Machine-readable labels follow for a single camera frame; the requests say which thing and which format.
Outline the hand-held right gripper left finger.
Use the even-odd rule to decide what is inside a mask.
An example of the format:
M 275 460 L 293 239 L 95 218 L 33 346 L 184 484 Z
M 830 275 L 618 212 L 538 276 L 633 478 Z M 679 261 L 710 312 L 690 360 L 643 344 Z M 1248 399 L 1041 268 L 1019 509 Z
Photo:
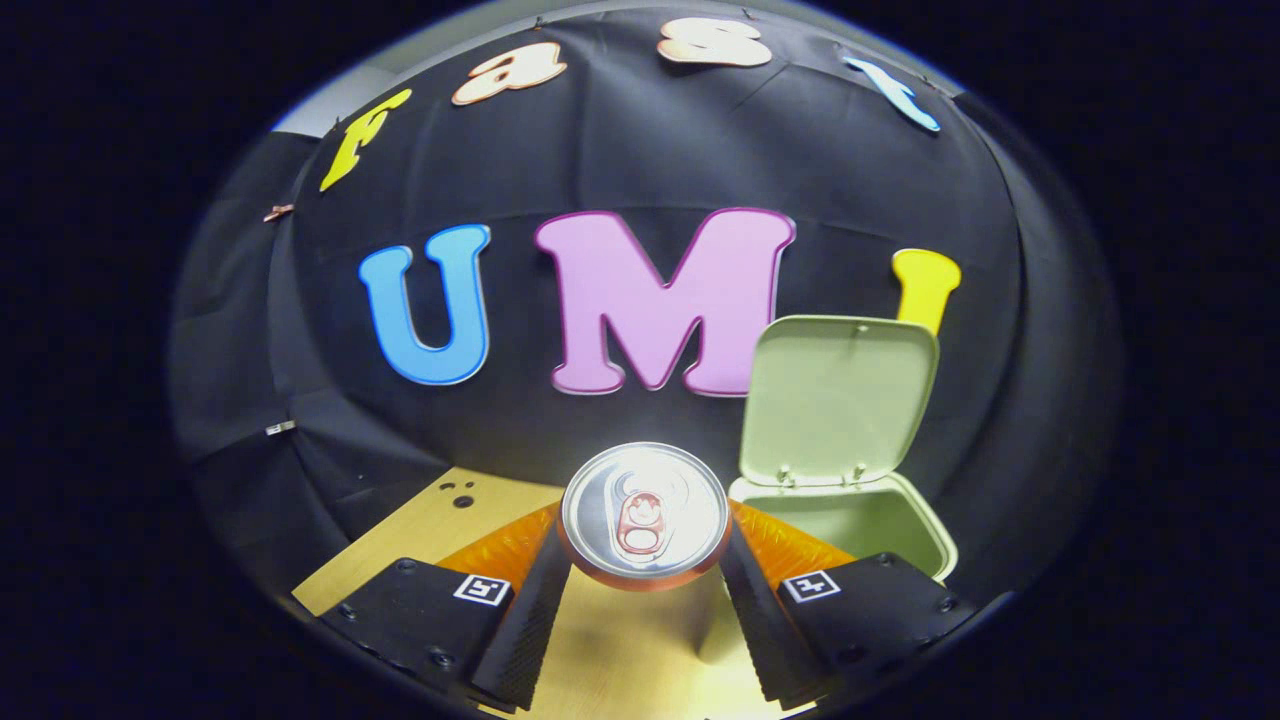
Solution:
M 570 574 L 558 529 L 549 503 L 439 562 L 397 559 L 320 619 L 436 693 L 529 710 Z

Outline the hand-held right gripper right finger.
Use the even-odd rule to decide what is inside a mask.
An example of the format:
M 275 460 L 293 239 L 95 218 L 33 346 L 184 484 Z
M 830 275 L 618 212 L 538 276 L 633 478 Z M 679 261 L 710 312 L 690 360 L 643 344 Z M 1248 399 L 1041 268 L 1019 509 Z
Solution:
M 763 696 L 859 705 L 980 625 L 980 609 L 895 553 L 855 559 L 740 502 L 719 561 Z

